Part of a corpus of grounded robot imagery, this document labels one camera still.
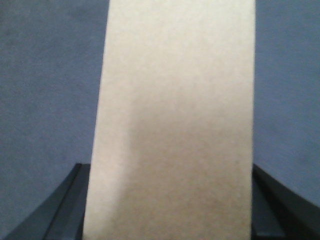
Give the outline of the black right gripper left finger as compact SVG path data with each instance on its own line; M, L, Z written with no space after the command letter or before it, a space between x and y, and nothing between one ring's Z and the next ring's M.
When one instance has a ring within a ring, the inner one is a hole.
M77 163L53 193L3 240L81 240L90 164Z

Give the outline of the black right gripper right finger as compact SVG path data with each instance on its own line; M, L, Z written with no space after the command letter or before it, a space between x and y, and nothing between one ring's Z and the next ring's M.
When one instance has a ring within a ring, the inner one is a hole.
M318 240L320 208L252 168L252 240Z

